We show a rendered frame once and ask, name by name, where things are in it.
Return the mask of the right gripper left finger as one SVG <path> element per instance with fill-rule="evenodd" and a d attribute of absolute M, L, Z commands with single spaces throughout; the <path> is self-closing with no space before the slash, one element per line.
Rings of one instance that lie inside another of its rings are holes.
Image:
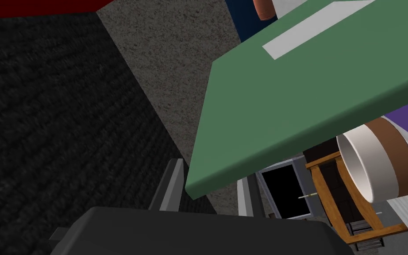
<path fill-rule="evenodd" d="M 149 210 L 178 212 L 184 181 L 184 159 L 171 159 L 165 168 Z"/>

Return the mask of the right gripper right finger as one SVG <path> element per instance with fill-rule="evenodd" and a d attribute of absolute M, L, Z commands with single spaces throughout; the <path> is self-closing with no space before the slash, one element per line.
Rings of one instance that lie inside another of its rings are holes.
<path fill-rule="evenodd" d="M 237 181 L 237 196 L 239 216 L 266 216 L 256 174 Z"/>

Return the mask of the green table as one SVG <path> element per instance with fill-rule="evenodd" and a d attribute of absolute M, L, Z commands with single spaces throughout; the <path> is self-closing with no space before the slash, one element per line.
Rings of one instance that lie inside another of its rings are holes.
<path fill-rule="evenodd" d="M 408 0 L 375 0 L 274 60 L 307 0 L 212 63 L 185 185 L 199 198 L 408 104 Z"/>

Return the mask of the wooden chair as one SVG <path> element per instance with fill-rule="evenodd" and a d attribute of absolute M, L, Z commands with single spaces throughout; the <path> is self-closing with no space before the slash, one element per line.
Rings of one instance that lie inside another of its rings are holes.
<path fill-rule="evenodd" d="M 345 186 L 347 187 L 348 192 L 356 205 L 356 208 L 370 225 L 372 231 L 362 232 L 356 235 L 351 235 L 349 233 L 348 228 L 344 223 L 340 211 L 337 208 L 337 204 L 334 201 L 331 191 L 320 169 L 320 165 L 328 163 L 330 161 L 336 162 L 339 175 L 342 178 Z M 339 151 L 313 162 L 307 163 L 305 166 L 311 171 L 316 191 L 319 195 L 324 211 L 327 214 L 330 223 L 333 225 L 335 231 L 345 243 L 350 245 L 408 232 L 408 227 L 405 223 L 400 223 L 389 227 L 385 227 L 382 224 L 372 205 L 361 196 L 358 189 L 356 188 L 356 185 L 352 181 Z"/>

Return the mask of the white and brown cup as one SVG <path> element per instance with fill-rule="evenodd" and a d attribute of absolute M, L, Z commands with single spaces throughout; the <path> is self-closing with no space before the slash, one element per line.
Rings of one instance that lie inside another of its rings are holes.
<path fill-rule="evenodd" d="M 348 173 L 367 202 L 408 196 L 408 142 L 392 121 L 379 117 L 336 140 Z"/>

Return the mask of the white flat strip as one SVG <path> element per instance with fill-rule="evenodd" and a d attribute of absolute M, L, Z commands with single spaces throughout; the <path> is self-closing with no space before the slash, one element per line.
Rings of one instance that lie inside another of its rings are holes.
<path fill-rule="evenodd" d="M 264 44 L 263 49 L 276 60 L 374 1 L 333 1 Z"/>

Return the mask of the brown cylinder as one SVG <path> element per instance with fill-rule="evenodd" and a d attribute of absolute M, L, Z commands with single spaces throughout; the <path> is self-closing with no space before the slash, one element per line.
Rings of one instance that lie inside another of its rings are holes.
<path fill-rule="evenodd" d="M 256 13 L 261 21 L 272 19 L 276 15 L 272 0 L 252 0 Z"/>

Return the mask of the black window with grey frame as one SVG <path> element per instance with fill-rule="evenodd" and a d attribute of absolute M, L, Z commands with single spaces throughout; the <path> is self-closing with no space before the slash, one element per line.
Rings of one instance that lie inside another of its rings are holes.
<path fill-rule="evenodd" d="M 276 218 L 307 219 L 323 214 L 304 156 L 294 157 L 256 173 Z"/>

